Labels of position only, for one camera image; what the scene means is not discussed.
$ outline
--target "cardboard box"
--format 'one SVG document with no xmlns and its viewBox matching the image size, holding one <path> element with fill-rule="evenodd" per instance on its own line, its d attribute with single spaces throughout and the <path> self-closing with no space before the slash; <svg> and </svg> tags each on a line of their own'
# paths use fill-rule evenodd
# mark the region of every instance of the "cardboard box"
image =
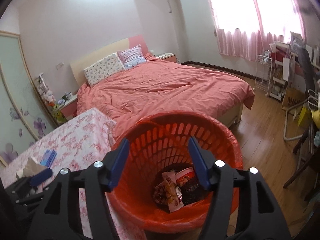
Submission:
<svg viewBox="0 0 320 240">
<path fill-rule="evenodd" d="M 295 88 L 287 88 L 284 99 L 282 101 L 282 109 L 287 110 L 289 107 L 294 106 L 303 100 L 305 100 L 306 96 L 304 93 L 300 92 Z M 295 110 L 292 109 L 290 114 L 294 114 Z"/>
</svg>

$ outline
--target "floral pillowcase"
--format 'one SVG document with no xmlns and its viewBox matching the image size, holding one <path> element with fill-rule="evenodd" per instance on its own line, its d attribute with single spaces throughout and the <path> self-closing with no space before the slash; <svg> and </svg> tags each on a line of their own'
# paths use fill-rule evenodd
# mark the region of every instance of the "floral pillowcase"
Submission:
<svg viewBox="0 0 320 240">
<path fill-rule="evenodd" d="M 124 69 L 124 65 L 117 53 L 112 53 L 111 55 L 94 63 L 90 67 L 85 68 L 83 72 L 90 87 L 92 87 L 106 77 Z"/>
<path fill-rule="evenodd" d="M 132 49 L 118 51 L 118 56 L 123 62 L 125 69 L 130 69 L 147 61 L 143 56 L 140 44 Z"/>
</svg>

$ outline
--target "table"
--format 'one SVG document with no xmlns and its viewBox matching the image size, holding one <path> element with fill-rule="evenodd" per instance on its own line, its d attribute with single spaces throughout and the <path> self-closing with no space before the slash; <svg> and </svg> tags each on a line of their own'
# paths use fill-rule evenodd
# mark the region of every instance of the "table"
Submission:
<svg viewBox="0 0 320 240">
<path fill-rule="evenodd" d="M 156 57 L 159 59 L 163 59 L 166 61 L 177 63 L 177 57 L 176 57 L 175 53 L 163 53 L 163 54 L 160 54 Z"/>
<path fill-rule="evenodd" d="M 111 146 L 114 144 L 112 129 L 115 125 L 115 121 L 96 108 L 80 114 L 43 137 L 14 159 L 6 169 L 1 170 L 0 177 L 4 187 L 16 180 L 16 172 L 26 165 L 29 156 L 39 162 L 47 149 L 53 149 L 57 152 L 57 157 L 51 167 L 54 176 L 41 184 L 38 192 L 41 192 L 45 185 L 53 181 L 60 169 L 64 167 L 71 171 L 86 169 L 93 162 L 102 160 L 105 154 L 111 150 Z M 85 236 L 92 238 L 84 190 L 79 190 L 79 197 L 83 232 Z M 121 240 L 146 240 L 142 229 L 131 222 L 123 221 L 114 212 L 109 202 L 108 205 Z"/>
<path fill-rule="evenodd" d="M 59 108 L 61 113 L 63 113 L 63 115 L 68 121 L 71 120 L 74 116 L 76 116 L 77 102 L 78 96 L 74 95 L 70 100 L 65 102 L 65 104 Z"/>
</svg>

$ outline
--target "wardrobe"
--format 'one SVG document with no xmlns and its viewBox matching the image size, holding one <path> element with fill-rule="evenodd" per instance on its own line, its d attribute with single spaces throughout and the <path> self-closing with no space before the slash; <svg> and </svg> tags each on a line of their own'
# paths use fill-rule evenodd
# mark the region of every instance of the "wardrobe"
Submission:
<svg viewBox="0 0 320 240">
<path fill-rule="evenodd" d="M 56 123 L 31 79 L 18 34 L 0 31 L 0 74 L 0 161 L 6 166 Z"/>
</svg>

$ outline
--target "nightstand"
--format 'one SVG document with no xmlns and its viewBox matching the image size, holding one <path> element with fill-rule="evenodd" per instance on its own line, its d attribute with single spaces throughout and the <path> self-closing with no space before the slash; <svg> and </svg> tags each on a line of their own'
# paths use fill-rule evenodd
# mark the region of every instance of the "nightstand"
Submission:
<svg viewBox="0 0 320 240">
<path fill-rule="evenodd" d="M 177 57 L 176 57 L 175 53 L 163 53 L 163 54 L 160 54 L 156 57 L 163 59 L 163 60 L 166 60 L 166 61 L 177 63 Z"/>
<path fill-rule="evenodd" d="M 65 102 L 61 108 L 59 108 L 68 121 L 77 116 L 77 102 L 78 96 L 74 95 L 70 100 Z"/>
</svg>

